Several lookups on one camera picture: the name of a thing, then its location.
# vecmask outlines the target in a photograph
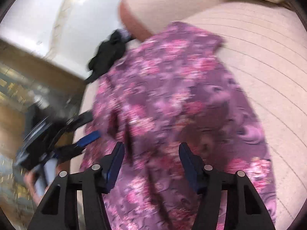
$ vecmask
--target black bracket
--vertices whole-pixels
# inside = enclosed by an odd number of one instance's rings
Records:
[[[222,190],[227,190],[224,230],[275,230],[262,199],[243,171],[219,172],[205,165],[186,143],[180,144],[179,157],[190,186],[202,194],[192,230],[216,229]]]

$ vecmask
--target black cloth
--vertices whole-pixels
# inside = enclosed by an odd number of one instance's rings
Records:
[[[125,42],[119,31],[115,30],[108,41],[103,41],[94,56],[88,63],[92,74],[85,80],[86,84],[94,82],[101,75],[107,73],[114,62],[120,59],[126,51]]]

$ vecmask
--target hand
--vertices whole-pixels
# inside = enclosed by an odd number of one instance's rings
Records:
[[[56,167],[56,175],[58,175],[61,171],[65,170],[69,173],[69,165],[70,162],[66,162],[66,163],[62,163],[60,165],[58,165]],[[35,188],[34,188],[34,184],[36,182],[36,175],[33,171],[28,171],[25,176],[24,176],[24,182],[27,186],[27,188],[29,189],[29,192],[33,198],[34,203],[38,206],[40,201],[42,200],[42,196],[39,196],[36,192],[35,192]]]

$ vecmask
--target purple floral fabric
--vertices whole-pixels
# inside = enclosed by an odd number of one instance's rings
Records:
[[[99,130],[102,137],[87,147],[81,170],[124,142],[116,186],[104,196],[113,230],[191,229],[200,198],[184,178],[181,142],[218,170],[245,171],[275,221],[263,129],[240,85],[214,55],[221,43],[218,35],[174,22],[100,78],[95,119],[86,133]],[[218,230],[224,228],[226,197]]]

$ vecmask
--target floral dress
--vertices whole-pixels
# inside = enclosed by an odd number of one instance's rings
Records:
[[[104,203],[113,230],[191,229],[199,196],[178,155],[181,142],[216,169],[246,172],[275,221],[276,190],[263,129],[231,72],[214,55],[222,38],[182,22],[132,49],[100,78],[81,170],[117,141],[125,159]],[[217,229],[224,228],[222,194]]]

